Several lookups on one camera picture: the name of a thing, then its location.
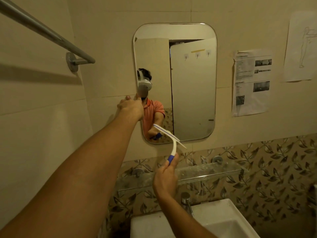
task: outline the sketch paper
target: sketch paper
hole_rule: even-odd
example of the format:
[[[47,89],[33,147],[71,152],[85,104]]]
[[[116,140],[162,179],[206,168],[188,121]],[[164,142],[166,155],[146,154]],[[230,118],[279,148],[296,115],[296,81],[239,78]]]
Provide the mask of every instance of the sketch paper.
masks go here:
[[[284,62],[286,82],[317,76],[317,12],[299,11],[291,16]]]
[[[235,53],[232,116],[263,113],[268,110],[272,53],[250,50]]]

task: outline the mirror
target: mirror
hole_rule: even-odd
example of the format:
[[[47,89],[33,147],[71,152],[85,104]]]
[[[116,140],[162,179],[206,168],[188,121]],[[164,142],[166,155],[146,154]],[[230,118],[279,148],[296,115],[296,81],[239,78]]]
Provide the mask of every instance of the mirror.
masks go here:
[[[208,137],[215,127],[217,38],[203,23],[156,23],[133,39],[143,135],[171,143],[157,124],[180,141]]]

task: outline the dark hair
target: dark hair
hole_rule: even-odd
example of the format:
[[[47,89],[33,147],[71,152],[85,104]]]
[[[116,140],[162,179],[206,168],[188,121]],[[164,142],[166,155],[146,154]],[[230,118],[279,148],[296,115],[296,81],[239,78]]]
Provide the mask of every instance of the dark hair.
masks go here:
[[[139,71],[141,71],[142,74],[143,74],[143,76],[144,76],[145,78],[148,78],[149,81],[152,80],[151,72],[150,72],[149,70],[146,70],[145,68],[139,68],[139,70],[138,70],[138,77],[140,76]]]

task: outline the glass shelf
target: glass shelf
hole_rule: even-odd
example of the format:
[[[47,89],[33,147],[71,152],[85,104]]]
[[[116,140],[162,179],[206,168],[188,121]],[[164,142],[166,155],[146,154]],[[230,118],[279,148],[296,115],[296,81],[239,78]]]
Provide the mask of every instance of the glass shelf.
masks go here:
[[[234,161],[226,163],[210,163],[202,165],[188,166],[184,168],[176,168],[175,173],[178,176],[178,185],[193,183],[201,180],[209,180],[215,176],[221,178],[224,176],[232,176],[248,172],[245,168]],[[139,176],[125,176],[118,178],[115,191],[127,191],[131,189],[146,188],[152,186],[154,173],[143,173]]]

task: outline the drawing of figure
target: drawing of figure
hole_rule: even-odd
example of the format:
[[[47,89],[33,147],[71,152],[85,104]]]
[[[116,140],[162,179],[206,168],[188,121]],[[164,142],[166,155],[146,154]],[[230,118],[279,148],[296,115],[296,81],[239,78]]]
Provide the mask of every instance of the drawing of figure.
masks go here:
[[[309,29],[309,27],[306,27],[304,29],[303,44],[301,46],[299,68],[303,68],[304,67],[303,61],[304,61],[306,50],[307,50],[307,44],[309,44],[311,39],[314,38],[314,37],[317,37],[317,31],[315,31],[315,29]]]

